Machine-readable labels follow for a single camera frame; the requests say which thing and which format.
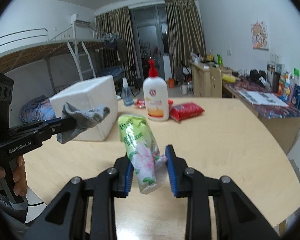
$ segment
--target glass door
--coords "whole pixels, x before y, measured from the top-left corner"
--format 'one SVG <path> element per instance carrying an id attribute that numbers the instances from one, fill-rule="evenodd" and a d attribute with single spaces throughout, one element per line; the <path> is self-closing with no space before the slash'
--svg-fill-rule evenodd
<path id="1" fill-rule="evenodd" d="M 162 23 L 165 20 L 164 5 L 150 6 L 131 10 L 132 28 L 140 76 L 143 80 L 148 77 L 150 58 L 154 59 L 159 76 L 164 76 L 164 45 Z"/>

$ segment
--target wall outlet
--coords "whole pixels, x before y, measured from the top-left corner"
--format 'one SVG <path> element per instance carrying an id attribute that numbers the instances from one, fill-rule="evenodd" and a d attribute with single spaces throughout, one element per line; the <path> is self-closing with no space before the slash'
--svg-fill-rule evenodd
<path id="1" fill-rule="evenodd" d="M 275 62 L 275 54 L 270 53 L 270 61 Z"/>
<path id="2" fill-rule="evenodd" d="M 281 56 L 280 55 L 275 55 L 275 62 L 276 63 L 281 63 Z"/>

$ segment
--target red pump head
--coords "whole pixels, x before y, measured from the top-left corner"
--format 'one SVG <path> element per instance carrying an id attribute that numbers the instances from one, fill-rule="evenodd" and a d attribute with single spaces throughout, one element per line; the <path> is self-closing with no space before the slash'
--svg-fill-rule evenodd
<path id="1" fill-rule="evenodd" d="M 157 69 L 154 67 L 154 60 L 151 58 L 148 60 L 148 63 L 150 65 L 150 69 L 149 69 L 149 77 L 157 77 L 158 76 L 158 71 Z"/>

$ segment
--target white foam box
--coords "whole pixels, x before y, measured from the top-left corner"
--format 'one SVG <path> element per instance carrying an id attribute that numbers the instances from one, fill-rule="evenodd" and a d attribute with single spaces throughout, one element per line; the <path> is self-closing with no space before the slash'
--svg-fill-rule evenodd
<path id="1" fill-rule="evenodd" d="M 118 101 L 112 76 L 78 82 L 51 97 L 50 102 L 57 117 L 61 117 L 62 107 L 66 102 L 83 111 L 101 104 L 110 108 L 110 114 L 100 124 L 75 138 L 80 141 L 103 141 L 118 115 Z"/>

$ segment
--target human hand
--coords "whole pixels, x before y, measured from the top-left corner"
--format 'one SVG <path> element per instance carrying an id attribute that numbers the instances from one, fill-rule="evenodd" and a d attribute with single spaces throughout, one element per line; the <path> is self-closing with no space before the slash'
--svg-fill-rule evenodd
<path id="1" fill-rule="evenodd" d="M 19 156 L 18 159 L 18 167 L 13 173 L 13 180 L 16 183 L 13 191 L 18 196 L 25 196 L 27 193 L 27 179 L 26 179 L 26 171 L 25 171 L 25 161 L 23 156 Z M 0 179 L 3 179 L 6 176 L 5 170 L 0 166 Z"/>

